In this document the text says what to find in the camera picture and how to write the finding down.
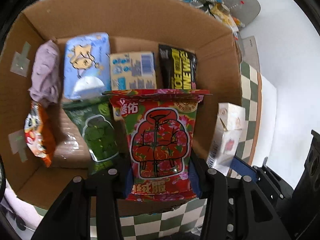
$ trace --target blue package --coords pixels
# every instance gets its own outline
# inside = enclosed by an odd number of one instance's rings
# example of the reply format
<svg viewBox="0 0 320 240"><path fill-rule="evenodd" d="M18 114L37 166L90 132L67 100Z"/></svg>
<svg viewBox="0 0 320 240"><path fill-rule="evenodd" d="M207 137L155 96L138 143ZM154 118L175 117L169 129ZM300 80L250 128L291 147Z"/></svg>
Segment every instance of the blue package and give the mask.
<svg viewBox="0 0 320 240"><path fill-rule="evenodd" d="M67 41L64 59L64 96L78 100L111 90L109 36L93 33Z"/></svg>

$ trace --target brown cardboard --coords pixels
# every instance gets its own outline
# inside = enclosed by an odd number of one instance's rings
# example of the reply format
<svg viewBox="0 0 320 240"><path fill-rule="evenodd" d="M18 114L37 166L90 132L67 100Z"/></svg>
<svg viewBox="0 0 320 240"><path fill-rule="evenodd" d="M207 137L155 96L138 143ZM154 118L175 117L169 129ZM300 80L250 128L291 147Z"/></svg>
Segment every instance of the brown cardboard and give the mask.
<svg viewBox="0 0 320 240"><path fill-rule="evenodd" d="M212 93L198 107L194 132L193 148L204 159L215 127L218 102L240 104L239 59L231 31L186 3L177 0L42 0L31 5L12 26L0 58L0 124L6 128L1 131L1 156L7 178L18 197L43 208L50 207L74 176L86 177L87 170L80 168L87 167L90 155L75 125L59 106L48 109L58 141L53 164L74 169L44 168L29 151L24 163L19 155L13 155L8 134L23 128L30 110L31 71L27 78L11 73L12 57L27 41L31 45L28 59L32 65L37 48L55 37L61 52L60 70L63 73L66 41L94 32L109 34L111 53L153 51L159 88L162 87L159 43L196 53L197 88L209 89ZM123 123L117 122L116 129L123 131ZM79 149L70 151L65 144L68 133L75 137ZM119 133L117 141L121 152L128 153L125 136ZM177 204L118 201L121 215L161 212Z"/></svg>

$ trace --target white box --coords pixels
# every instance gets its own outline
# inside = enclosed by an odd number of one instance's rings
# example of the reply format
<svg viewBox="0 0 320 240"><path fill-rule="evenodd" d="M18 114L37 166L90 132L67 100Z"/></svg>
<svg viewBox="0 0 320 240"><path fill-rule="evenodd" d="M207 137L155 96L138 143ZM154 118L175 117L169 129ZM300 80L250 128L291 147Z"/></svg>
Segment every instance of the white box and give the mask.
<svg viewBox="0 0 320 240"><path fill-rule="evenodd" d="M230 103L219 103L216 127L207 165L227 175L245 122L245 109Z"/></svg>

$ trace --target orange snack package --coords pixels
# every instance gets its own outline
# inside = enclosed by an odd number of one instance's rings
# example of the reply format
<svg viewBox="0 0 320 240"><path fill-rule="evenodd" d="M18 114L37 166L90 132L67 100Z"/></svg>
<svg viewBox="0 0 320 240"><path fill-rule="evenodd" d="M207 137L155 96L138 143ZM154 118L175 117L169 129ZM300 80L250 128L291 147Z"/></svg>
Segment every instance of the orange snack package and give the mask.
<svg viewBox="0 0 320 240"><path fill-rule="evenodd" d="M32 153L49 167L56 148L49 117L41 104L31 101L31 111L24 125L26 143Z"/></svg>

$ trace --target brown trim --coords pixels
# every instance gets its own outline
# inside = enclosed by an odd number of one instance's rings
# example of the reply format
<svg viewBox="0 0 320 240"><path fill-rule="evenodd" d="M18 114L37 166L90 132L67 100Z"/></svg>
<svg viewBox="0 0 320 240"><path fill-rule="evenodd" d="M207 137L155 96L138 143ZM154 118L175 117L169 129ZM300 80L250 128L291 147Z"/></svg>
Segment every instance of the brown trim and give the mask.
<svg viewBox="0 0 320 240"><path fill-rule="evenodd" d="M258 78L258 105L257 105L257 118L256 118L256 130L254 132L254 137L253 137L253 142L252 142L252 147L251 147L251 152L249 156L249 161L248 164L252 164L252 160L254 157L254 153L256 151L256 145L258 141L258 135L259 135L259 127L260 127L260 117L261 117L261 104L262 104L262 79L261 79L261 74L257 72L257 78Z"/></svg>

